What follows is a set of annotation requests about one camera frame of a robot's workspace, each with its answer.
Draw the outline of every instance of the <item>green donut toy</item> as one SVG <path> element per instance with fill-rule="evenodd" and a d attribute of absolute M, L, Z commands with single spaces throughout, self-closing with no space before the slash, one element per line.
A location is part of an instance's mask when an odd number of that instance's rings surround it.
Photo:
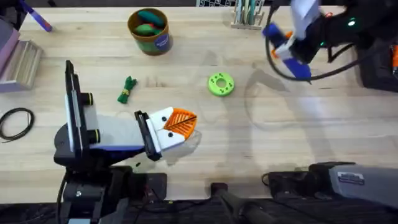
<path fill-rule="evenodd" d="M 234 87 L 234 80 L 228 73 L 215 73 L 208 80 L 208 88 L 216 96 L 228 96 Z"/>

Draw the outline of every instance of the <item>green ring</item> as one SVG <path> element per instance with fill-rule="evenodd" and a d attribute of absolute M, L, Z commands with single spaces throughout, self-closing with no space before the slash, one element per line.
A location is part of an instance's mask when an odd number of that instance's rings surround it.
<path fill-rule="evenodd" d="M 224 80 L 226 85 L 220 87 L 217 85 L 218 80 Z M 208 89 L 216 96 L 227 96 L 235 87 L 234 79 L 228 73 L 215 73 L 207 81 Z"/>

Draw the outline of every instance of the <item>black knob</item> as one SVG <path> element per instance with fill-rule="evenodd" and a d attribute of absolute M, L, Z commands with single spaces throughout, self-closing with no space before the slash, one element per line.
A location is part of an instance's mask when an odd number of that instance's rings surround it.
<path fill-rule="evenodd" d="M 94 103 L 92 93 L 81 93 L 81 103 L 85 106 L 91 106 Z"/>
<path fill-rule="evenodd" d="M 101 135 L 99 129 L 87 130 L 88 143 L 96 144 L 101 142 Z"/>

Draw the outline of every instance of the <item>wooden tabletop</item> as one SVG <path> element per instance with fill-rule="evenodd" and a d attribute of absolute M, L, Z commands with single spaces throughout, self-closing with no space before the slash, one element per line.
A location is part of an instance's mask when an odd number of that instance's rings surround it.
<path fill-rule="evenodd" d="M 165 55 L 147 56 L 127 29 L 136 10 L 38 9 L 54 26 L 52 33 L 27 16 L 21 39 L 32 39 L 44 56 L 34 89 L 1 94 L 0 114 L 22 106 L 36 121 L 26 137 L 0 144 L 0 203 L 56 199 L 64 169 L 53 161 L 53 138 L 66 120 L 67 59 L 75 64 L 82 90 L 94 94 L 100 114 L 134 119 L 137 110 L 173 106 L 198 115 L 192 138 L 161 161 L 142 155 L 121 162 L 141 162 L 138 172 L 167 173 L 170 199 L 206 198 L 212 182 L 226 182 L 242 197 L 266 197 L 261 174 L 314 162 L 398 168 L 398 96 L 360 87 L 354 69 L 313 85 L 283 80 L 266 62 L 260 31 L 229 27 L 231 8 L 161 8 L 174 46 Z M 281 8 L 274 20 L 285 31 L 292 27 L 289 8 Z M 349 52 L 327 64 L 320 52 L 311 68 L 319 74 L 352 59 Z M 235 79 L 236 89 L 225 98 L 207 89 L 207 78 L 216 72 Z M 116 99 L 129 75 L 139 84 L 122 105 Z M 4 130 L 17 133 L 26 122 L 25 114 L 16 114 Z"/>

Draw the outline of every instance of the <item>orange gripper pad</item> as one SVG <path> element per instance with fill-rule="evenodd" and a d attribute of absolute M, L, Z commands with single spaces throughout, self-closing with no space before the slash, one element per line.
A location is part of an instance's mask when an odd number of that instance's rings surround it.
<path fill-rule="evenodd" d="M 288 32 L 288 33 L 285 35 L 285 37 L 286 37 L 286 39 L 290 39 L 290 38 L 292 37 L 292 35 L 293 35 L 293 31 L 290 31 L 290 32 Z M 272 56 L 274 57 L 274 59 L 278 59 L 279 57 L 278 57 L 278 55 L 275 53 L 275 51 L 276 51 L 276 49 L 272 50 L 272 51 L 271 51 L 271 54 L 272 54 Z"/>
<path fill-rule="evenodd" d="M 197 116 L 191 111 L 174 108 L 164 129 L 184 135 L 185 140 L 192 134 L 197 125 Z"/>
<path fill-rule="evenodd" d="M 392 66 L 398 67 L 398 45 L 394 46 L 394 53 L 392 57 Z"/>

